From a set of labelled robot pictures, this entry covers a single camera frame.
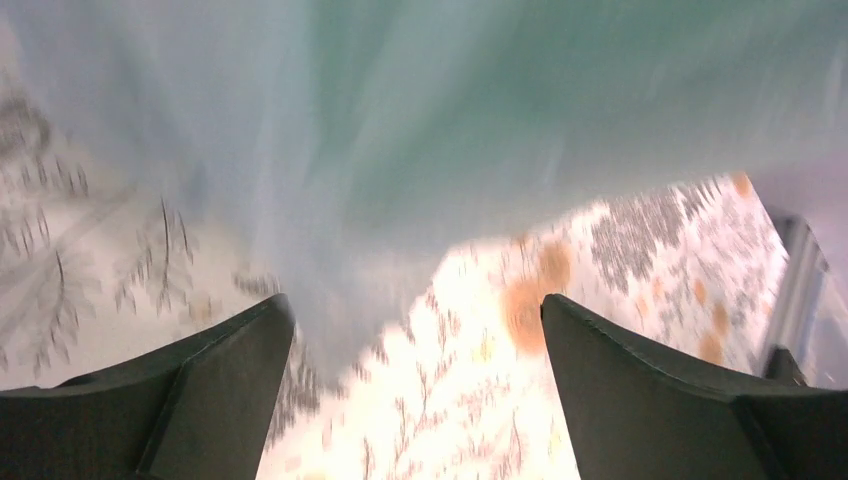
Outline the light blue plastic trash bag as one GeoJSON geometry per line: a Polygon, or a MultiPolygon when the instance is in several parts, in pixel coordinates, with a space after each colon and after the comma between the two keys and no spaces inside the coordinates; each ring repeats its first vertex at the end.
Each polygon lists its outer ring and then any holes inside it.
{"type": "Polygon", "coordinates": [[[843,1],[5,1],[95,158],[227,223],[319,369],[445,251],[847,141],[843,1]]]}

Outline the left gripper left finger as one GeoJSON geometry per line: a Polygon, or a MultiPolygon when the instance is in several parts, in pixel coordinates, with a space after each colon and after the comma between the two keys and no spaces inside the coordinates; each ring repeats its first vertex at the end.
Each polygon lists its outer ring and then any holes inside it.
{"type": "Polygon", "coordinates": [[[274,295],[52,388],[1,395],[5,479],[252,479],[295,324],[274,295]]]}

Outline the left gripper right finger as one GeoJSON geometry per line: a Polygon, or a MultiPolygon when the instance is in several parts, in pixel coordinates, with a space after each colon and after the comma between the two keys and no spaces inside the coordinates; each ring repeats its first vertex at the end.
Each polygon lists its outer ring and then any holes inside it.
{"type": "Polygon", "coordinates": [[[847,394],[775,349],[764,376],[627,330],[559,294],[541,324],[584,479],[843,479],[847,394]]]}

